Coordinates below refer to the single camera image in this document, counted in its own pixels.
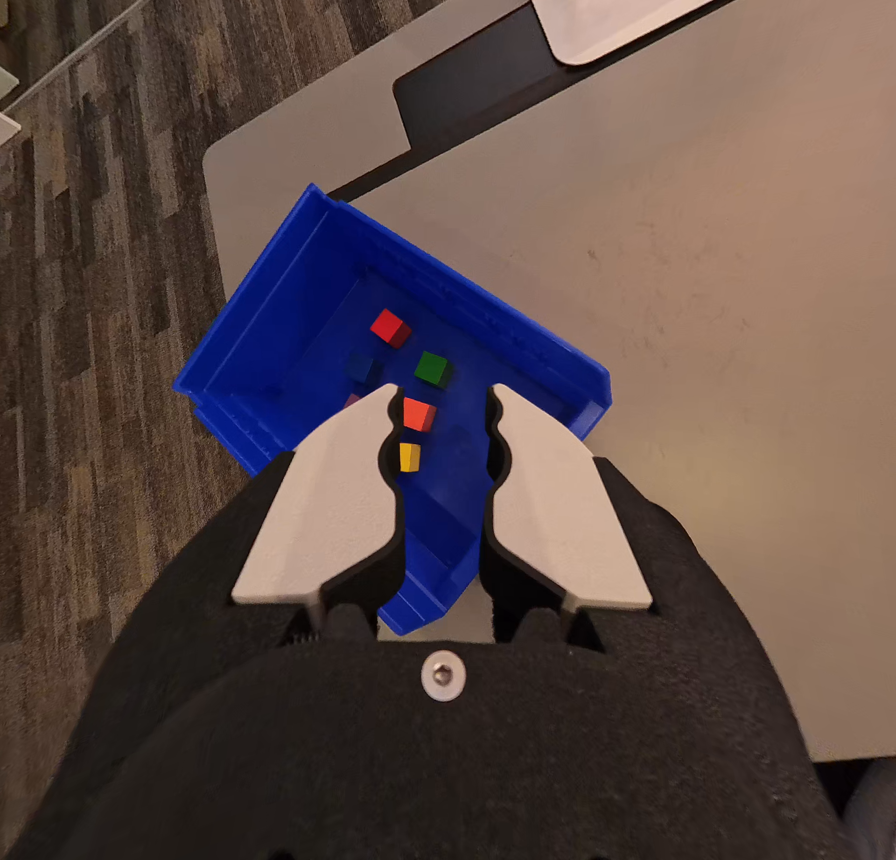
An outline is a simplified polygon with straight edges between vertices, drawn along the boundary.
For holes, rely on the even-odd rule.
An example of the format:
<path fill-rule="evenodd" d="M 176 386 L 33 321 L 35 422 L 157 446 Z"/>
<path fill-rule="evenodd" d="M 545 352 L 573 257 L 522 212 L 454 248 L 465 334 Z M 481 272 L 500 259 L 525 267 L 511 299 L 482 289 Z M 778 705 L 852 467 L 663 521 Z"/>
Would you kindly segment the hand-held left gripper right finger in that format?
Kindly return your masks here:
<path fill-rule="evenodd" d="M 496 606 L 642 611 L 652 595 L 585 444 L 504 384 L 487 391 L 479 578 Z"/>

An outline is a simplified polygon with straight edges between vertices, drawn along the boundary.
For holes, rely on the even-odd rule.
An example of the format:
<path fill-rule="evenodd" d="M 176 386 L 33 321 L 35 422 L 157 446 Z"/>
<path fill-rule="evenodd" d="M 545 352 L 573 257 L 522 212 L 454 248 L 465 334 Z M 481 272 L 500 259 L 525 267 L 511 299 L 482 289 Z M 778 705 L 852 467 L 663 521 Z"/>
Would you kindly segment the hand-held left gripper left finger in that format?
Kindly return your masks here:
<path fill-rule="evenodd" d="M 403 400 L 385 384 L 296 446 L 231 591 L 235 604 L 380 608 L 398 593 Z"/>

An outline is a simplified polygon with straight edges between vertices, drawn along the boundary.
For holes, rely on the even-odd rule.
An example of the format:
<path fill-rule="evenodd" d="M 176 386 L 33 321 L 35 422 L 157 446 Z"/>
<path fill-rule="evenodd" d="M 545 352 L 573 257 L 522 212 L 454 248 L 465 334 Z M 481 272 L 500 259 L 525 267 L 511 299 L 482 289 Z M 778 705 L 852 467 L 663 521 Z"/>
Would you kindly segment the red wooden cube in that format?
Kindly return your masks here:
<path fill-rule="evenodd" d="M 409 339 L 412 328 L 388 308 L 384 308 L 370 325 L 370 331 L 390 348 L 398 350 Z"/>

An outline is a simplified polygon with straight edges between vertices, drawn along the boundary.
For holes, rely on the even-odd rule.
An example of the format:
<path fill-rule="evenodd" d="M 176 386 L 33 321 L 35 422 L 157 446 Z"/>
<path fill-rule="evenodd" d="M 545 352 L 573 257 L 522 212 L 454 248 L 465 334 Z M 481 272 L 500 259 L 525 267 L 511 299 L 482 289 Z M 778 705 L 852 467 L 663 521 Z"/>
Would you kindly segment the blue plastic bin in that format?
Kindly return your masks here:
<path fill-rule="evenodd" d="M 390 348 L 384 308 L 412 328 Z M 446 389 L 414 370 L 446 357 Z M 345 372 L 379 360 L 373 388 Z M 380 609 L 399 636 L 442 618 L 477 575 L 487 474 L 487 388 L 505 384 L 583 440 L 612 404 L 608 370 L 551 331 L 345 203 L 309 185 L 175 379 L 198 418 L 250 475 L 361 397 L 396 384 L 437 407 L 420 471 L 403 474 L 406 577 Z"/>

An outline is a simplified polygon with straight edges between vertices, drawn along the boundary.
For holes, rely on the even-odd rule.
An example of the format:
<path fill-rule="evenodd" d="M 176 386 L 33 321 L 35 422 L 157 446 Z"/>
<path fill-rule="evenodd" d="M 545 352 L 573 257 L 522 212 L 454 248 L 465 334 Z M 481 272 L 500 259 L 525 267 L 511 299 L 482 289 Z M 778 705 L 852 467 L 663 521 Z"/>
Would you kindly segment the person's leg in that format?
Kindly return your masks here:
<path fill-rule="evenodd" d="M 842 821 L 859 859 L 895 858 L 895 758 L 845 762 Z"/>

